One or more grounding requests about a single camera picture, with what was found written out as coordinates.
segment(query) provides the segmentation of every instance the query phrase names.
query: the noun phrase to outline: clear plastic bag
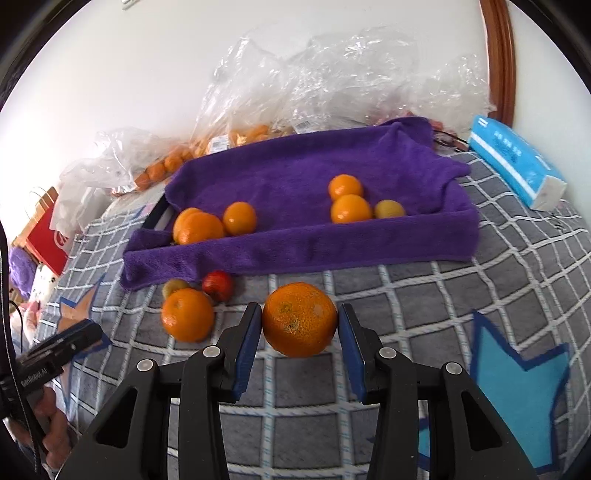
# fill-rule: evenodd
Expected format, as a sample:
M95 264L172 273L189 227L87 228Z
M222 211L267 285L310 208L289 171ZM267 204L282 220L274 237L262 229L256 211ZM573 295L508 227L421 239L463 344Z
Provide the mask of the clear plastic bag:
M193 158L188 144L138 128L99 132L97 156L68 165L60 175L50 228L67 238L98 218L112 196L145 190Z
M417 58L414 42L391 27L314 37L289 62L290 92L282 117L296 131L396 118L405 109Z
M458 57L434 75L413 82L408 109L463 135L476 115L495 110L489 100L488 72L477 55Z
M415 42L391 27L313 37L283 60L243 37L214 72L197 116L196 157L292 133L426 116L454 132L486 114L489 86L476 55L432 76L416 73Z
M191 148L195 157L266 140L285 99L285 63L241 38L213 74L202 100Z

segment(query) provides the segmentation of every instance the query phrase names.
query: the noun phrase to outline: tissue box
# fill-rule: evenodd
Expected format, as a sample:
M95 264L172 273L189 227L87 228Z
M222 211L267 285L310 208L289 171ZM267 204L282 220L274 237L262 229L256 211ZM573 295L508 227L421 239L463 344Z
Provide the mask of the tissue box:
M566 190L563 176L511 128L478 115L468 143L529 208L556 208Z

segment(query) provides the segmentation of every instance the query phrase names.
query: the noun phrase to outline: purple towel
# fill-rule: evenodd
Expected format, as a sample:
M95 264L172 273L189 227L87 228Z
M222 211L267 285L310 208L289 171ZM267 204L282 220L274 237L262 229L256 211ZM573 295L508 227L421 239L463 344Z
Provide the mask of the purple towel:
M316 132L226 150L186 163L166 187L178 211L198 207L221 218L239 200L258 217L256 232L170 246L170 231L139 229L124 253L124 288L171 278L311 272L382 263L468 260L478 213L454 180L470 167L433 152L424 118L379 127ZM330 223L329 181L357 177L371 206L400 202L407 216Z
M21 292L25 300L31 296L37 266L27 252L20 247L11 248L8 252L8 269L12 284Z

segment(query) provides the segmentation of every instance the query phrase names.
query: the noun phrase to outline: small apple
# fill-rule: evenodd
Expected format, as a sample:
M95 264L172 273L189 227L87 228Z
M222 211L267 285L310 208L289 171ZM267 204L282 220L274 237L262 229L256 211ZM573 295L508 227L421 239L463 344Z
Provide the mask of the small apple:
M227 302L232 297L234 282L232 277L222 270L214 270L205 275L201 283L202 290L214 301Z

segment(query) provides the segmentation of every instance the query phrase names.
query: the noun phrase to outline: human hand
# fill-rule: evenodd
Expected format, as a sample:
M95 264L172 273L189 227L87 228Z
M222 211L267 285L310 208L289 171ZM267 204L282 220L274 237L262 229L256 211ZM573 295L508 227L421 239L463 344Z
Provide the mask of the human hand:
M72 447L67 434L68 421L66 415L56 406L56 393L53 389L43 387L43 397L33 408L33 413L36 417L49 419L49 432L43 439L43 446L47 449L46 464L57 470L66 461ZM32 446L31 436L21 423L10 419L8 428L20 443Z

